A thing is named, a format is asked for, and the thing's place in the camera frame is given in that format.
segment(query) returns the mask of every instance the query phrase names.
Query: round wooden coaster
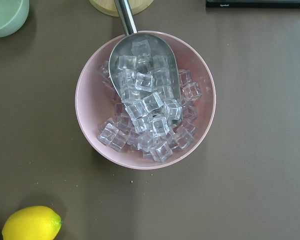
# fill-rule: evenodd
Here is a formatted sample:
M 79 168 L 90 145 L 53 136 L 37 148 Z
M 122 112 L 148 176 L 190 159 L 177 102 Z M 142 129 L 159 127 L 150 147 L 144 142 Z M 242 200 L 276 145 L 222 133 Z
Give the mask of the round wooden coaster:
M 118 11 L 113 0 L 89 0 L 90 3 L 100 12 L 119 17 Z M 132 14 L 140 13 L 145 10 L 154 0 L 129 0 Z

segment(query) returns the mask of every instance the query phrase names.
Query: green bowl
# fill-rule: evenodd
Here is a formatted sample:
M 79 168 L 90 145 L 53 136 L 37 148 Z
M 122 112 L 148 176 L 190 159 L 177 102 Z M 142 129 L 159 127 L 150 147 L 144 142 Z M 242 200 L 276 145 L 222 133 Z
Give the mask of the green bowl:
M 0 0 L 0 38 L 21 28 L 28 13 L 29 0 Z

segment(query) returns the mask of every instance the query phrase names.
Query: ice scoop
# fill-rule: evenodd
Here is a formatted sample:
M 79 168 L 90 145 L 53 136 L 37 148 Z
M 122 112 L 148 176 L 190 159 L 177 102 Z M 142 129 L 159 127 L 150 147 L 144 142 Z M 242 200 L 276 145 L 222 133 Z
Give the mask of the ice scoop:
M 119 56 L 133 55 L 131 51 L 132 42 L 147 40 L 150 45 L 151 56 L 167 56 L 173 95 L 174 98 L 181 103 L 178 67 L 171 47 L 158 36 L 137 31 L 128 0 L 114 0 L 114 2 L 126 35 L 115 45 L 109 58 L 109 74 L 117 93 L 121 96 L 117 65 Z

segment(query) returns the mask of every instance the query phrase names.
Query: scoop handle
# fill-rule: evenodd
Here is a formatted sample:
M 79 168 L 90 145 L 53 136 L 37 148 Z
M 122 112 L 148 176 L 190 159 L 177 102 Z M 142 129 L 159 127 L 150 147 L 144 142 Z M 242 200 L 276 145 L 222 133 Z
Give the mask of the scoop handle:
M 136 34 L 137 28 L 128 0 L 114 0 L 125 35 Z

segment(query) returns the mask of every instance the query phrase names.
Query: lemon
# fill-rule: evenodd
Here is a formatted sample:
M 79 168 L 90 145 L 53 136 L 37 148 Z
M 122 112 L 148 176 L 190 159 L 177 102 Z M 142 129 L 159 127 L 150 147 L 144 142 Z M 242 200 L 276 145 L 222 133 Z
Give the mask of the lemon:
M 61 217 L 47 206 L 29 206 L 13 213 L 5 222 L 3 240 L 53 240 Z

